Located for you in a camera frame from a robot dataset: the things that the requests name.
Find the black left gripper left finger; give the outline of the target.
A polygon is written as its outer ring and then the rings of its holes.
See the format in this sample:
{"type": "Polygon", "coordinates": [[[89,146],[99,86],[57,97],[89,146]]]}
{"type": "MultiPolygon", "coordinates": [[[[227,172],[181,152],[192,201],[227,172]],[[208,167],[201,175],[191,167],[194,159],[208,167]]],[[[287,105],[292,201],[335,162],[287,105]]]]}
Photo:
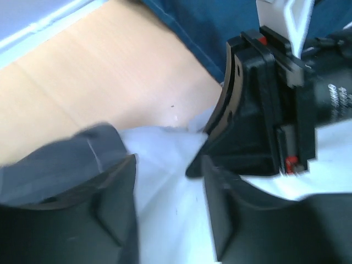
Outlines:
{"type": "Polygon", "coordinates": [[[1,206],[1,263],[138,263],[136,158],[41,203],[1,206]]]}

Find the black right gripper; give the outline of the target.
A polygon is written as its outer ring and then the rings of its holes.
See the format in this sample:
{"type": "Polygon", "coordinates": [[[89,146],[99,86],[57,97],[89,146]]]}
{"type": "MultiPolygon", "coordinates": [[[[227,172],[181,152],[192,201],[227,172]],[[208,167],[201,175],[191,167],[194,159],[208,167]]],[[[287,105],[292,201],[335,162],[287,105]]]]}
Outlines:
{"type": "Polygon", "coordinates": [[[222,93],[204,128],[208,139],[186,175],[200,177],[205,156],[241,175],[306,171],[316,155],[311,71],[285,37],[265,26],[231,38],[226,48],[222,93]]]}

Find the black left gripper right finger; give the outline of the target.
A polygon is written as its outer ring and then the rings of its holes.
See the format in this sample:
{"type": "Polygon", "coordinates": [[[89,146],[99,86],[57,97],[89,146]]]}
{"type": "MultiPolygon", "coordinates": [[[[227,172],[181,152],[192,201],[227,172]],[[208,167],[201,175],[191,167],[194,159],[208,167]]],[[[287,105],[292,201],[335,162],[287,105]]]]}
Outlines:
{"type": "Polygon", "coordinates": [[[300,201],[270,195],[202,160],[213,242],[221,263],[351,263],[351,195],[300,201]]]}

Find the white stained pillow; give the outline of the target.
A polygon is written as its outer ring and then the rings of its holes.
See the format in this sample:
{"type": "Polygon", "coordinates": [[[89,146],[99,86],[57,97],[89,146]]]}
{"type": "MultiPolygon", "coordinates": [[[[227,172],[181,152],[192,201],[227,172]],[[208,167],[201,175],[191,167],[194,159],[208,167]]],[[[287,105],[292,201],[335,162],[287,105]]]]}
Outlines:
{"type": "MultiPolygon", "coordinates": [[[[142,126],[122,131],[137,155],[135,187],[142,263],[221,263],[213,242],[204,179],[186,167],[205,141],[205,111],[186,128],[142,126]]],[[[240,177],[275,197],[300,201],[317,194],[351,195],[351,122],[318,130],[318,159],[291,177],[240,177]]]]}

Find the grey checked pillowcase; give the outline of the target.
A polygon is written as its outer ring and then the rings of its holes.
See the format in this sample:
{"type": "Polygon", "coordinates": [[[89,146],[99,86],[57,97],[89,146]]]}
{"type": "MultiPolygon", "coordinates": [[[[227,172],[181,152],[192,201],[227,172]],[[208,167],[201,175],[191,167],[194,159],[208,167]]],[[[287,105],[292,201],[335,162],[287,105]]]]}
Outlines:
{"type": "Polygon", "coordinates": [[[1,167],[1,203],[41,202],[103,173],[126,155],[112,125],[91,126],[1,167]]]}

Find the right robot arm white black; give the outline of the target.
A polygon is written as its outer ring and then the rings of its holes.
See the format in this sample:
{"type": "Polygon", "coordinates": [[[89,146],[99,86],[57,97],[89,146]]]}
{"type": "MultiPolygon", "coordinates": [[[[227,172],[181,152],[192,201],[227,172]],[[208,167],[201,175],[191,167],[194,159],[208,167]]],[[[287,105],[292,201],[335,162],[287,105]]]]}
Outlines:
{"type": "Polygon", "coordinates": [[[187,176],[201,176],[204,157],[240,175],[306,171],[316,128],[351,118],[351,30],[307,40],[300,58],[266,26],[226,48],[223,90],[187,176]]]}

